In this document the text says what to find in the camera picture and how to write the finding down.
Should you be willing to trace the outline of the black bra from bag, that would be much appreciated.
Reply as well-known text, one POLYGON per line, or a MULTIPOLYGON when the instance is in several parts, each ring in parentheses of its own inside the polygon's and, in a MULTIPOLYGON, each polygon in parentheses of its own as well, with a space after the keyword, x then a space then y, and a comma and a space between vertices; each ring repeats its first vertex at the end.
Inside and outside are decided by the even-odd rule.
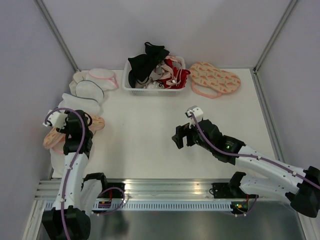
POLYGON ((131 66, 131 71, 128 74, 128 82, 131 88, 135 88, 137 83, 144 84, 157 65, 170 53, 164 45, 145 42, 144 46, 144 54, 127 59, 131 66))

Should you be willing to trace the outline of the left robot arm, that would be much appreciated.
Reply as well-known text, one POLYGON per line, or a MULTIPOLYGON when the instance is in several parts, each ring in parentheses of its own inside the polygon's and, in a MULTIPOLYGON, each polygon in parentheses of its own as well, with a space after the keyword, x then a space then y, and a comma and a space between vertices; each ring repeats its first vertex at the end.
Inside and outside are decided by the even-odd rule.
POLYGON ((50 110, 45 126, 65 134, 64 170, 55 201, 42 215, 42 224, 51 240, 87 240, 91 232, 93 206, 97 198, 109 193, 102 172, 85 175, 94 134, 91 117, 82 110, 66 107, 50 110))

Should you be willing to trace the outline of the floral mesh laundry bag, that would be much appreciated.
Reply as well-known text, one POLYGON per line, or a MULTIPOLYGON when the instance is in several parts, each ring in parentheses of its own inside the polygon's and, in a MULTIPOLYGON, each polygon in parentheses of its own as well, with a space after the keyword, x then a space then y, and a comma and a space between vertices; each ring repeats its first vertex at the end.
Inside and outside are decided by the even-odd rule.
POLYGON ((67 155, 76 152, 78 148, 81 153, 88 153, 94 133, 105 127, 105 120, 82 110, 65 108, 64 112, 51 110, 45 118, 44 125, 52 127, 43 140, 44 148, 52 149, 59 142, 63 142, 62 151, 67 155))

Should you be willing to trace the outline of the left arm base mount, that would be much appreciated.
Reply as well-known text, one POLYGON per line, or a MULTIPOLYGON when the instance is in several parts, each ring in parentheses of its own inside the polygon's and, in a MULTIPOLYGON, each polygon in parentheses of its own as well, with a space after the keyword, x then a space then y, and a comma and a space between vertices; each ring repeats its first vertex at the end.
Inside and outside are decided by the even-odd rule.
POLYGON ((99 195, 99 198, 102 199, 123 199, 123 194, 120 190, 125 192, 125 184, 122 182, 109 182, 107 185, 108 191, 99 195))

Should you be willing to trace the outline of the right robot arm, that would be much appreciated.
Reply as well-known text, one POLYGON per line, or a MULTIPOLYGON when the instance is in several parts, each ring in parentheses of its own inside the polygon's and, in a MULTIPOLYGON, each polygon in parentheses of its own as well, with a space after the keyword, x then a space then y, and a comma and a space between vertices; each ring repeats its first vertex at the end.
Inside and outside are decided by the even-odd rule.
POLYGON ((210 120, 201 120, 194 125, 179 125, 172 140, 178 149, 198 145, 209 151, 218 161, 252 170, 262 178, 245 172, 236 172, 229 181, 228 192, 239 198, 242 195, 257 195, 278 199, 298 213, 315 218, 320 210, 320 170, 314 166, 307 169, 269 159, 243 141, 224 135, 210 120))

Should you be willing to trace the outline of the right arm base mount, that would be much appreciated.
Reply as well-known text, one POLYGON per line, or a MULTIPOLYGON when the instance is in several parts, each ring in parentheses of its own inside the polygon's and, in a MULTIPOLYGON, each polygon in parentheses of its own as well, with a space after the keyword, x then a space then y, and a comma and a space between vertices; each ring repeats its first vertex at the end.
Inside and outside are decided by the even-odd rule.
POLYGON ((246 194, 239 187, 230 187, 228 182, 212 183, 209 193, 215 199, 254 199, 256 197, 255 194, 246 194))

